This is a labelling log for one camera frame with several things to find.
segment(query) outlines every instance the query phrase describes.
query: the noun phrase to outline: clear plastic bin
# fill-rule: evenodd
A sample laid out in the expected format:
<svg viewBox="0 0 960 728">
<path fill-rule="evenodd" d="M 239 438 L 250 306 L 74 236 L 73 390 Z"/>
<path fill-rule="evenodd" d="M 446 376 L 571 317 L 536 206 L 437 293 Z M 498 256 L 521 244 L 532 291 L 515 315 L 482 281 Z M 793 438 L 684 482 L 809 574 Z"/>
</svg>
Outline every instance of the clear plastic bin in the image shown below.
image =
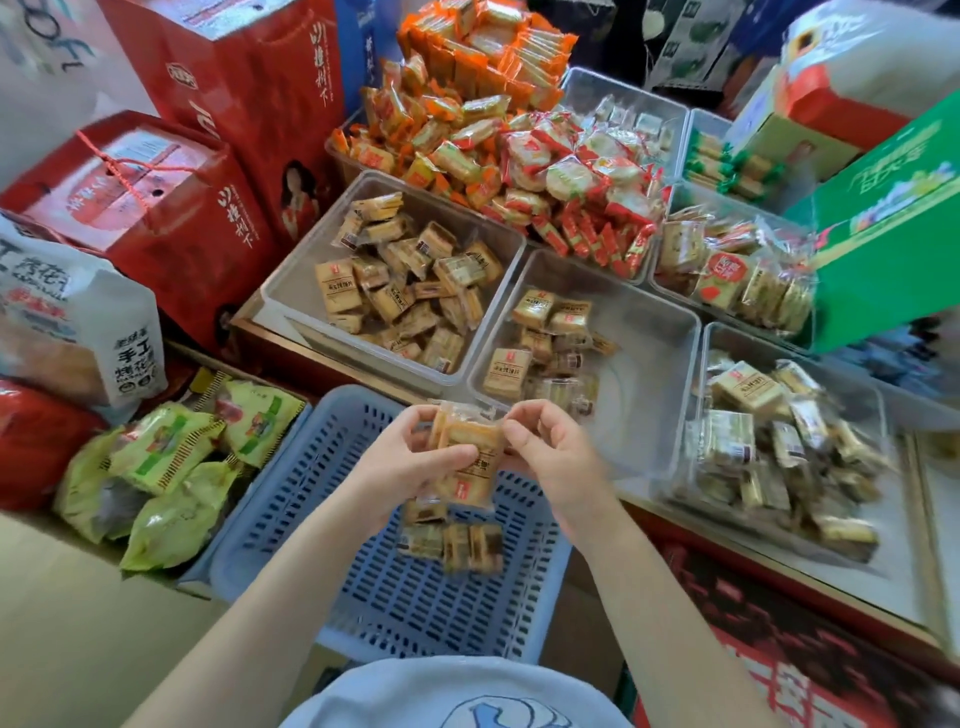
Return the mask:
<svg viewBox="0 0 960 728">
<path fill-rule="evenodd" d="M 450 374 L 441 374 L 417 361 L 404 359 L 382 347 L 341 331 L 327 322 L 324 297 L 320 286 L 317 285 L 314 266 L 350 256 L 347 248 L 330 244 L 330 240 L 344 221 L 344 215 L 350 203 L 391 192 L 403 193 L 402 211 L 412 216 L 420 225 L 436 220 L 453 232 L 461 244 L 467 242 L 474 231 L 478 231 L 479 239 L 490 247 L 503 265 L 503 276 L 495 284 L 495 288 L 487 286 L 483 289 L 486 314 L 477 330 L 467 336 L 457 369 Z M 411 187 L 395 177 L 366 170 L 347 188 L 323 219 L 304 236 L 294 251 L 287 255 L 279 268 L 260 286 L 260 294 L 265 303 L 277 307 L 288 319 L 311 327 L 357 350 L 356 357 L 353 357 L 357 361 L 369 360 L 369 357 L 363 354 L 372 354 L 387 367 L 399 367 L 434 384 L 453 386 L 466 376 L 468 365 L 484 341 L 500 302 L 510 287 L 509 281 L 514 275 L 525 247 L 526 242 L 518 232 L 508 231 L 492 221 L 478 218 L 459 206 L 429 192 Z"/>
<path fill-rule="evenodd" d="M 590 113 L 604 96 L 612 94 L 619 106 L 658 116 L 666 128 L 673 132 L 670 156 L 663 160 L 664 174 L 667 178 L 673 178 L 683 173 L 686 154 L 684 133 L 690 114 L 690 109 L 683 104 L 579 66 L 569 70 L 561 89 L 564 98 L 560 103 L 577 113 Z"/>
<path fill-rule="evenodd" d="M 706 205 L 710 209 L 716 210 L 722 216 L 736 215 L 738 217 L 742 217 L 744 220 L 755 220 L 757 216 L 759 216 L 763 218 L 767 225 L 770 226 L 771 231 L 784 235 L 787 238 L 803 237 L 810 234 L 810 230 L 804 228 L 803 226 L 792 223 L 789 220 L 785 220 L 782 217 L 778 217 L 777 215 L 766 212 L 758 207 L 747 205 L 746 203 L 742 203 L 730 197 L 724 197 L 718 192 L 701 187 L 699 184 L 694 184 L 693 182 L 689 182 L 687 180 L 676 182 L 673 187 L 673 193 L 670 197 L 670 212 L 677 212 L 678 210 L 682 210 L 686 207 L 694 205 Z M 804 342 L 800 340 L 797 342 L 783 341 L 773 331 L 767 328 L 756 327 L 753 324 L 749 324 L 746 321 L 727 313 L 727 311 L 723 310 L 722 308 L 707 305 L 706 303 L 702 303 L 694 298 L 685 296 L 682 293 L 672 291 L 669 288 L 665 288 L 664 286 L 660 285 L 657 279 L 657 268 L 660 263 L 661 247 L 662 235 L 658 235 L 655 245 L 647 254 L 647 256 L 651 258 L 651 260 L 647 262 L 647 282 L 650 284 L 650 287 L 657 291 L 657 293 L 659 293 L 661 296 L 682 303 L 683 305 L 691 306 L 698 311 L 703 311 L 710 318 L 728 322 L 732 326 L 742 328 L 756 336 L 775 341 L 784 345 L 785 347 L 793 348 L 801 352 L 806 351 L 806 348 L 803 346 Z M 816 311 L 813 311 L 810 315 L 814 317 L 815 325 Z"/>
<path fill-rule="evenodd" d="M 615 341 L 620 351 L 600 363 L 599 401 L 585 420 L 593 442 L 620 472 L 617 476 L 669 478 L 677 467 L 684 404 L 690 391 L 700 320 L 692 311 L 614 281 L 582 263 L 535 251 L 470 373 L 468 387 L 500 410 L 511 402 L 483 390 L 493 351 L 516 344 L 519 326 L 511 312 L 528 288 L 592 301 L 591 329 Z"/>
</svg>

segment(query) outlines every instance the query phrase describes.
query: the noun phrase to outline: red snack package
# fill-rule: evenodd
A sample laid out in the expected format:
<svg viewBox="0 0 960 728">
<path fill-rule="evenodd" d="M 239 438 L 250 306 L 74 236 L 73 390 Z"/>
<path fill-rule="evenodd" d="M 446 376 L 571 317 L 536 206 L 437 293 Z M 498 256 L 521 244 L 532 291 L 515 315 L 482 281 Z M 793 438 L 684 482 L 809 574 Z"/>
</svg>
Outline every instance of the red snack package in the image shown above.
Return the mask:
<svg viewBox="0 0 960 728">
<path fill-rule="evenodd" d="M 229 316 L 281 254 L 232 151 L 135 111 L 90 125 L 84 138 L 110 161 L 73 136 L 0 195 L 0 207 L 105 257 L 217 352 Z"/>
<path fill-rule="evenodd" d="M 100 9 L 159 116 L 228 143 L 277 241 L 293 248 L 336 198 L 324 142 L 347 112 L 328 0 Z"/>
<path fill-rule="evenodd" d="M 23 384 L 0 379 L 0 509 L 43 507 L 99 416 Z"/>
</svg>

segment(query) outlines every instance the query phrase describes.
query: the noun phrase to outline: green snack bag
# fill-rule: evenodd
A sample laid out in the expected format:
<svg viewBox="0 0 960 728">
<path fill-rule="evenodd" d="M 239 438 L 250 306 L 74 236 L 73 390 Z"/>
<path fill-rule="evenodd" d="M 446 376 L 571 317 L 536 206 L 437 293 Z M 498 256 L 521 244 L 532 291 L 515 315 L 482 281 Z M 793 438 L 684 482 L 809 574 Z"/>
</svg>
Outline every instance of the green snack bag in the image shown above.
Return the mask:
<svg viewBox="0 0 960 728">
<path fill-rule="evenodd" d="M 152 496 L 175 488 L 214 449 L 224 422 L 191 412 L 182 404 L 162 404 L 120 434 L 109 473 Z"/>
<path fill-rule="evenodd" d="M 120 569 L 171 569 L 200 553 L 242 468 L 233 457 L 201 463 L 176 487 L 151 498 L 133 522 Z"/>
<path fill-rule="evenodd" d="M 303 401 L 274 387 L 250 381 L 226 382 L 215 412 L 227 421 L 224 438 L 241 462 L 262 468 Z"/>
<path fill-rule="evenodd" d="M 150 496 L 109 473 L 109 455 L 118 427 L 98 435 L 70 460 L 54 500 L 54 512 L 92 544 L 130 534 L 133 520 Z"/>
</svg>

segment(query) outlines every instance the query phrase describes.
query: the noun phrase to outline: plastic wrapper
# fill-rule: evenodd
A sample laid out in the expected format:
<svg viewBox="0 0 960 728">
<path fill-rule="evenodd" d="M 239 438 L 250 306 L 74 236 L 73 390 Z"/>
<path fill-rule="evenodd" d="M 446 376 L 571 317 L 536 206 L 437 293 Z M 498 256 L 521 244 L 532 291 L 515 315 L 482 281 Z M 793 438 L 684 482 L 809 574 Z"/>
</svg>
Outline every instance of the plastic wrapper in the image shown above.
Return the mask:
<svg viewBox="0 0 960 728">
<path fill-rule="evenodd" d="M 501 422 L 470 416 L 462 408 L 448 407 L 440 422 L 437 449 L 456 445 L 474 445 L 477 458 L 470 465 L 434 481 L 430 490 L 441 501 L 450 505 L 493 510 L 493 490 L 496 472 L 506 440 Z"/>
<path fill-rule="evenodd" d="M 148 501 L 133 522 L 120 569 L 171 569 L 200 553 L 241 468 L 232 458 L 201 463 L 176 488 Z"/>
<path fill-rule="evenodd" d="M 176 488 L 214 450 L 226 424 L 181 404 L 162 404 L 114 441 L 109 473 L 153 496 Z"/>
</svg>

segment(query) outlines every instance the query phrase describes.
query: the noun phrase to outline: packaged biscuit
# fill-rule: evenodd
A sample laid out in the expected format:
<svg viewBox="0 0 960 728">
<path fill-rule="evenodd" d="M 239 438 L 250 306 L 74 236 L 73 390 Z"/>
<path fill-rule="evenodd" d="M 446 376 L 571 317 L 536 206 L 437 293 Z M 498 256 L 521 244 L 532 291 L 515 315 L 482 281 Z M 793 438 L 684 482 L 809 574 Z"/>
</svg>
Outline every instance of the packaged biscuit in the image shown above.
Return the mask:
<svg viewBox="0 0 960 728">
<path fill-rule="evenodd" d="M 770 377 L 741 361 L 710 380 L 719 400 L 728 400 L 753 415 L 772 414 L 785 399 L 785 390 Z"/>
<path fill-rule="evenodd" d="M 444 559 L 444 528 L 434 523 L 406 526 L 400 530 L 396 550 L 415 559 L 442 561 Z"/>
<path fill-rule="evenodd" d="M 451 291 L 463 291 L 486 280 L 483 268 L 469 255 L 441 258 L 434 264 L 433 271 Z"/>
<path fill-rule="evenodd" d="M 109 456 L 123 431 L 97 435 L 70 460 L 54 498 L 54 512 L 92 544 L 129 536 L 150 494 L 110 475 Z"/>
<path fill-rule="evenodd" d="M 520 331 L 521 349 L 529 349 L 538 364 L 546 364 L 553 357 L 553 337 L 548 333 L 524 327 Z"/>
<path fill-rule="evenodd" d="M 527 328 L 545 330 L 557 297 L 549 291 L 529 289 L 517 303 L 511 318 Z"/>
<path fill-rule="evenodd" d="M 547 330 L 552 334 L 581 334 L 589 336 L 587 323 L 593 303 L 560 299 L 553 306 Z"/>
<path fill-rule="evenodd" d="M 524 349 L 497 349 L 484 377 L 483 390 L 507 400 L 523 399 L 523 383 L 533 355 Z"/>
<path fill-rule="evenodd" d="M 368 200 L 354 200 L 350 209 L 365 223 L 379 223 L 396 217 L 403 207 L 403 193 L 391 192 Z"/>
<path fill-rule="evenodd" d="M 227 423 L 230 451 L 240 462 L 262 468 L 303 407 L 303 400 L 275 387 L 234 379 L 217 395 L 214 411 Z"/>
<path fill-rule="evenodd" d="M 387 324 L 392 324 L 405 310 L 414 304 L 412 291 L 401 288 L 395 282 L 388 283 L 370 293 L 370 303 Z"/>
<path fill-rule="evenodd" d="M 496 283 L 503 275 L 503 266 L 482 240 L 474 240 L 467 246 L 467 255 L 473 258 L 484 272 L 486 284 Z"/>
<path fill-rule="evenodd" d="M 423 350 L 420 363 L 441 374 L 451 374 L 457 370 L 457 362 L 463 348 L 463 336 L 448 328 L 437 327 L 430 341 L 427 342 L 426 349 Z"/>
<path fill-rule="evenodd" d="M 470 568 L 470 528 L 451 523 L 444 529 L 444 572 L 458 573 Z"/>
<path fill-rule="evenodd" d="M 400 523 L 403 526 L 446 523 L 446 504 L 437 501 L 410 498 L 403 502 Z"/>
<path fill-rule="evenodd" d="M 475 445 L 478 455 L 465 468 L 434 482 L 433 492 L 440 500 L 453 505 L 492 511 L 496 472 L 505 443 L 500 422 L 472 422 L 456 411 L 451 413 L 444 421 L 438 449 Z"/>
<path fill-rule="evenodd" d="M 350 261 L 353 276 L 365 291 L 372 291 L 390 282 L 390 268 L 382 260 L 369 255 L 355 255 Z"/>
<path fill-rule="evenodd" d="M 109 473 L 161 496 L 213 452 L 224 427 L 214 415 L 167 402 L 117 437 Z"/>
<path fill-rule="evenodd" d="M 241 471 L 233 458 L 201 463 L 177 487 L 149 500 L 133 522 L 120 569 L 171 569 L 200 553 Z"/>
<path fill-rule="evenodd" d="M 318 263 L 314 270 L 327 313 L 343 313 L 363 305 L 350 258 Z"/>
<path fill-rule="evenodd" d="M 402 337 L 412 339 L 419 334 L 429 331 L 440 322 L 440 317 L 433 312 L 429 301 L 414 303 L 400 320 L 394 325 L 395 331 Z"/>
<path fill-rule="evenodd" d="M 470 526 L 470 570 L 483 574 L 503 571 L 503 529 L 497 523 Z"/>
</svg>

